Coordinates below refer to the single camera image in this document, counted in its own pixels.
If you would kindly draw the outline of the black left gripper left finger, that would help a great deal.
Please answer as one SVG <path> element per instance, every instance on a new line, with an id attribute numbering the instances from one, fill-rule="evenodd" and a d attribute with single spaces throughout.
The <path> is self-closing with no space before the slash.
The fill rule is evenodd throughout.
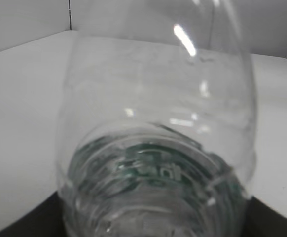
<path id="1" fill-rule="evenodd" d="M 44 202 L 6 228 L 0 237 L 63 237 L 65 226 L 60 199 L 54 192 Z"/>

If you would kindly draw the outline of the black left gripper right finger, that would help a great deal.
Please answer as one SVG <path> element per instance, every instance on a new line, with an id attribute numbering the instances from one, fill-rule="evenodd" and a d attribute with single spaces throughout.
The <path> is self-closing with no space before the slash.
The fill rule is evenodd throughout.
<path id="1" fill-rule="evenodd" d="M 287 237 L 287 218 L 255 197 L 247 209 L 248 237 Z"/>

